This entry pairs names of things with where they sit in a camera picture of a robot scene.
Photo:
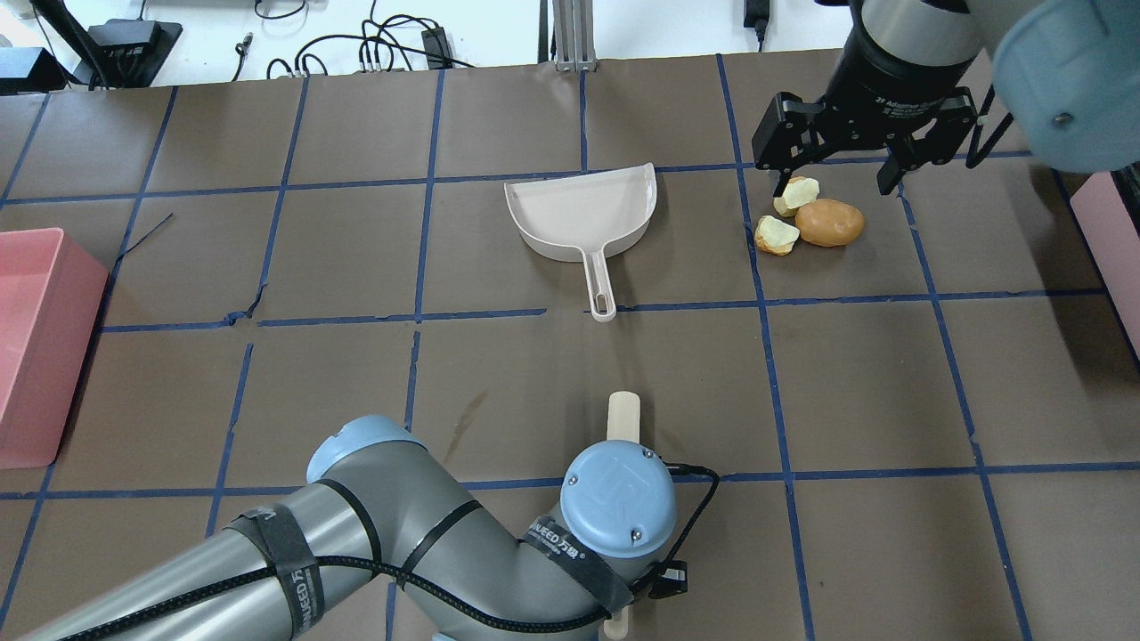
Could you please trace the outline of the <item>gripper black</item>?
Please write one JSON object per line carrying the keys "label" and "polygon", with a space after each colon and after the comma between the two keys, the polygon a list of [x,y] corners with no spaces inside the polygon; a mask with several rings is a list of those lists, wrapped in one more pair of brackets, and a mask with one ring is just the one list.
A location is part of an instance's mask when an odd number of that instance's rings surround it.
{"label": "gripper black", "polygon": [[785,195],[799,167],[840,151],[888,151],[876,175],[883,196],[917,167],[948,163],[976,122],[972,94],[960,81],[977,54],[923,65],[852,29],[823,94],[806,102],[777,91],[754,131],[754,165],[767,170],[773,198]]}

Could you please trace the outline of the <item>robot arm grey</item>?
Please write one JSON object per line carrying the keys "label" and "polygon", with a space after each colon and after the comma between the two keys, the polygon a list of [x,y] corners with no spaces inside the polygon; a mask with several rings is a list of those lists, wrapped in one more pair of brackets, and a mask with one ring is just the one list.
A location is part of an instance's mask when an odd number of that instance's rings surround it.
{"label": "robot arm grey", "polygon": [[182,555],[28,633],[31,640],[301,640],[389,579],[435,640],[593,640],[643,597],[689,587],[675,479],[720,478],[642,443],[594,443],[553,508],[514,535],[391,419],[358,417],[308,482]]}
{"label": "robot arm grey", "polygon": [[886,151],[886,195],[925,164],[990,156],[1017,123],[1031,153],[1065,172],[1139,157],[1135,1],[850,1],[850,35],[815,102],[775,94],[754,131],[754,165],[775,195],[839,151]]}

